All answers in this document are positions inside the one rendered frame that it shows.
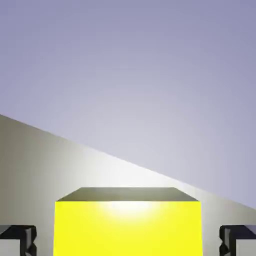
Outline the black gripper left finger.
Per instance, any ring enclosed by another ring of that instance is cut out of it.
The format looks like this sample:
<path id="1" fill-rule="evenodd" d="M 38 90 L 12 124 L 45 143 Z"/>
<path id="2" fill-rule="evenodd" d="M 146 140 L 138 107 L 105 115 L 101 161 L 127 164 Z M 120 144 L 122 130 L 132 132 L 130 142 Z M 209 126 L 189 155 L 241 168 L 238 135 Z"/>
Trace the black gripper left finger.
<path id="1" fill-rule="evenodd" d="M 34 225 L 0 225 L 0 256 L 37 256 Z"/>

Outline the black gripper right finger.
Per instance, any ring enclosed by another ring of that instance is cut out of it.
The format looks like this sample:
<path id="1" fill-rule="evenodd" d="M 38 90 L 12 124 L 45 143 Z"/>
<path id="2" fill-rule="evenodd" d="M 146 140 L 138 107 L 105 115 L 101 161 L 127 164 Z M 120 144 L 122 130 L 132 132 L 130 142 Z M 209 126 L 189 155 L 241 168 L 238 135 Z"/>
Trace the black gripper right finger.
<path id="1" fill-rule="evenodd" d="M 237 241 L 256 240 L 256 225 L 222 225 L 219 238 L 219 256 L 238 256 Z"/>

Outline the large yellow box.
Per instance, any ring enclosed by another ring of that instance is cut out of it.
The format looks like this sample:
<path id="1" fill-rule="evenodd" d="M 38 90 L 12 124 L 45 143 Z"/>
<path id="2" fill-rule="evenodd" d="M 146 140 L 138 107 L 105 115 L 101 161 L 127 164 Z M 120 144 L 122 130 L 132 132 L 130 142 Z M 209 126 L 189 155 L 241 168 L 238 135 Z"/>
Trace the large yellow box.
<path id="1" fill-rule="evenodd" d="M 60 201 L 53 256 L 203 256 L 198 201 Z"/>

